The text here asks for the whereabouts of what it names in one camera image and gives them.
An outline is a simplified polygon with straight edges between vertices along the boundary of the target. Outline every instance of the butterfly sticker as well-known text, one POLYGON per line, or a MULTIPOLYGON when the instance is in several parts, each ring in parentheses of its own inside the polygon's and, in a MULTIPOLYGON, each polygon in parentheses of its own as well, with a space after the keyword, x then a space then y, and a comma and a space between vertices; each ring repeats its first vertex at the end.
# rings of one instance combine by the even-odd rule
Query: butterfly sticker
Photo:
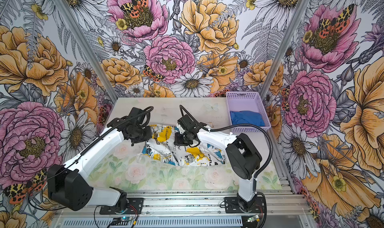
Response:
POLYGON ((350 24, 349 18, 352 15, 355 5, 351 4, 345 8, 338 17, 330 19, 321 19, 319 21, 319 37, 324 39, 333 33, 341 33, 345 30, 350 24))
POLYGON ((148 0, 132 0, 131 3, 121 5, 120 9, 126 16, 138 18, 140 16, 140 12, 142 12, 146 7, 148 7, 148 0))

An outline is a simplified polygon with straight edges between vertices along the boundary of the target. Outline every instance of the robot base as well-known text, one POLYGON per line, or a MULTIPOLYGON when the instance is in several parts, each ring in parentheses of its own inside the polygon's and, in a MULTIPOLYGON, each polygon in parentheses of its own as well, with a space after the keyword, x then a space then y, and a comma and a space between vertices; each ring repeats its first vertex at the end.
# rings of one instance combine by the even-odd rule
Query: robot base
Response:
POLYGON ((263 207, 263 210, 265 210, 264 206, 265 201, 262 197, 258 197, 257 195, 254 196, 254 199, 250 201, 250 203, 245 205, 247 209, 244 209, 240 207, 239 200, 241 202, 241 198, 239 196, 237 197, 224 197, 224 205, 225 205, 225 212, 227 214, 233 214, 233 213, 261 213, 260 208, 263 207))

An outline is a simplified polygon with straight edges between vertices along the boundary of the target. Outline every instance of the white table surface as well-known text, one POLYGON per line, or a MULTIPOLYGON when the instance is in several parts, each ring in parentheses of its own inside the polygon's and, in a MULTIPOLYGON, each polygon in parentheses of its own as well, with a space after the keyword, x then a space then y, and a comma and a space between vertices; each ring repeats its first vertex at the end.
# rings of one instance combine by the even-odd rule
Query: white table surface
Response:
MULTIPOLYGON (((120 118, 128 115, 132 107, 145 109, 153 106, 151 112, 151 120, 149 124, 162 124, 176 126, 177 120, 181 118, 179 105, 183 105, 191 115, 199 122, 213 125, 214 129, 222 128, 230 125, 229 114, 225 97, 204 97, 204 98, 119 98, 114 105, 108 122, 114 118, 120 118)), ((243 132, 248 135, 256 149, 262 156, 262 166, 269 154, 268 144, 261 132, 243 132)), ((135 144, 138 151, 142 149, 142 145, 135 144)))

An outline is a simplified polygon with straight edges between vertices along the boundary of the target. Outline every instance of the flower bud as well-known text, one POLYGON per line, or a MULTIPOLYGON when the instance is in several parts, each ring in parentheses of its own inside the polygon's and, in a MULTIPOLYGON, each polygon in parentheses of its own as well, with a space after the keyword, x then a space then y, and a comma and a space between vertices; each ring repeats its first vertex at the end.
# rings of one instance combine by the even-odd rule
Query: flower bud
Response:
POLYGON ((354 73, 353 73, 353 68, 352 68, 352 65, 349 65, 342 73, 341 73, 341 83, 343 84, 343 86, 345 86, 347 84, 347 82, 349 81, 352 81, 353 80, 353 76, 354 76, 354 73))

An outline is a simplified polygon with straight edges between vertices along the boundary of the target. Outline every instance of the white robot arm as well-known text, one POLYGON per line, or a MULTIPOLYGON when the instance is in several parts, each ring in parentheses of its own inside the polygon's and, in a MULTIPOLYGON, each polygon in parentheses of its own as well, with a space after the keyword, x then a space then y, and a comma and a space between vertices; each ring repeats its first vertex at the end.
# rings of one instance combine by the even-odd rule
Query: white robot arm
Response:
MULTIPOLYGON (((132 144, 144 142, 152 137, 149 126, 149 112, 133 108, 128 116, 115 118, 108 124, 100 137, 81 153, 63 165, 53 165, 48 170, 48 196, 50 199, 77 211, 84 206, 114 206, 117 210, 127 208, 126 192, 117 188, 96 188, 86 182, 96 165, 124 139, 132 144)), ((234 172, 240 177, 238 196, 239 205, 246 210, 253 203, 256 193, 255 173, 260 168, 261 155, 245 134, 238 136, 223 132, 210 131, 209 126, 202 128, 188 115, 178 120, 180 133, 176 135, 176 145, 191 145, 193 140, 212 144, 225 150, 234 172)))

